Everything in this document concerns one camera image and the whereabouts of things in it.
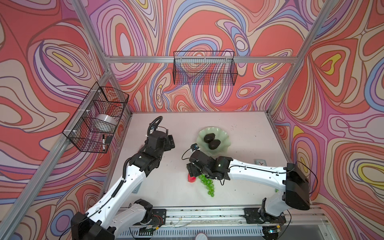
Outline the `red fake strawberry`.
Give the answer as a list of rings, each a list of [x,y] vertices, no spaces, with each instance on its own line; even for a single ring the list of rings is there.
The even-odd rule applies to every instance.
[[[190,174],[188,174],[188,182],[194,183],[196,181],[196,177],[192,177]]]

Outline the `green fake grape bunch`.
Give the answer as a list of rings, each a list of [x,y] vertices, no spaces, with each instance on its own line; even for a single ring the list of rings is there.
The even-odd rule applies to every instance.
[[[215,186],[214,186],[213,180],[207,178],[205,175],[198,176],[198,179],[207,189],[208,195],[213,198],[215,196]]]

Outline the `dark avocado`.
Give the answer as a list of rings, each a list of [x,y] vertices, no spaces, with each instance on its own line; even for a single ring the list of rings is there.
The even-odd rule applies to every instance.
[[[209,133],[209,134],[206,134],[203,138],[204,142],[209,144],[210,142],[212,142],[214,139],[216,138],[216,135],[214,133]]]
[[[212,142],[208,144],[210,150],[216,150],[221,144],[221,141],[218,139],[214,139]]]

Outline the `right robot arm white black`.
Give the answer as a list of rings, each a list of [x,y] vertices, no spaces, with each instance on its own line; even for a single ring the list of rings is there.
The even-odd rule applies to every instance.
[[[257,210],[258,223],[277,221],[284,211],[290,209],[310,209],[310,183],[295,164],[266,167],[224,156],[214,159],[200,151],[197,144],[192,144],[189,151],[192,152],[187,158],[190,177],[204,176],[219,181],[221,185],[231,180],[249,181],[277,190],[272,197],[263,199],[261,207]]]

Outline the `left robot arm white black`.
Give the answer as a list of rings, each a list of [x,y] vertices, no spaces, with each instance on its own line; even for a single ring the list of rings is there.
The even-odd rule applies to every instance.
[[[114,240],[134,224],[151,222],[153,206],[139,199],[119,213],[133,190],[159,167],[166,151],[175,148],[173,136],[159,131],[159,116],[147,129],[147,139],[140,150],[123,165],[120,179],[86,213],[76,213],[71,219],[71,235],[74,240]]]

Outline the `light green scalloped fruit bowl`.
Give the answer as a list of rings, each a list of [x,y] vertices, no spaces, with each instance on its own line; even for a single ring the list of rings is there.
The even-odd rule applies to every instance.
[[[196,143],[210,157],[223,156],[231,146],[229,134],[218,127],[207,127],[198,133]]]

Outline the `silver tape roll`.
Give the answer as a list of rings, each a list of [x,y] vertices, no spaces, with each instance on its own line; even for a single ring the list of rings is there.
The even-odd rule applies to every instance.
[[[117,120],[114,117],[106,115],[106,114],[99,114],[96,116],[96,119],[103,121],[103,122],[106,122],[108,124],[112,124],[112,125],[118,124]]]

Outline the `small green alarm clock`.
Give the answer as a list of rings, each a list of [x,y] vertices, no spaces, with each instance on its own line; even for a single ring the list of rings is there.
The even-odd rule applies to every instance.
[[[254,160],[254,162],[256,165],[259,165],[259,166],[267,166],[267,162],[265,160],[262,160],[262,159],[256,159],[256,160]]]

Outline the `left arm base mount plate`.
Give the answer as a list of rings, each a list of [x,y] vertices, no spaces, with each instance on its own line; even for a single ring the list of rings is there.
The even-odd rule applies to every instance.
[[[166,223],[167,210],[166,209],[153,209],[152,213],[146,216],[141,222],[141,225],[161,227]]]

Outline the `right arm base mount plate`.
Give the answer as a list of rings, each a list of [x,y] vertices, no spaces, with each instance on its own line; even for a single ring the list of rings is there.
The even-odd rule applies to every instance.
[[[285,224],[286,218],[283,214],[278,217],[262,214],[260,208],[244,208],[243,218],[246,219],[247,224],[272,224],[272,225],[283,225]]]

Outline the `aluminium front rail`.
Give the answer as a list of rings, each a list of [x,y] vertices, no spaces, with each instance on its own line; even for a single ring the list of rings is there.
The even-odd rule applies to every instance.
[[[163,228],[184,227],[220,227],[220,226],[245,226],[272,224],[247,224],[243,218],[244,208],[260,208],[260,205],[240,206],[210,206],[210,207],[160,207],[153,209],[166,209],[166,223]],[[116,227],[118,230],[126,230],[129,227],[140,227],[140,222],[152,213],[143,206],[134,204],[130,208],[121,208],[116,214],[106,217],[106,212],[100,210],[89,213],[92,221],[103,227]],[[321,225],[328,224],[324,211],[319,207],[310,207],[308,211],[290,209],[282,213],[286,223],[292,225]]]

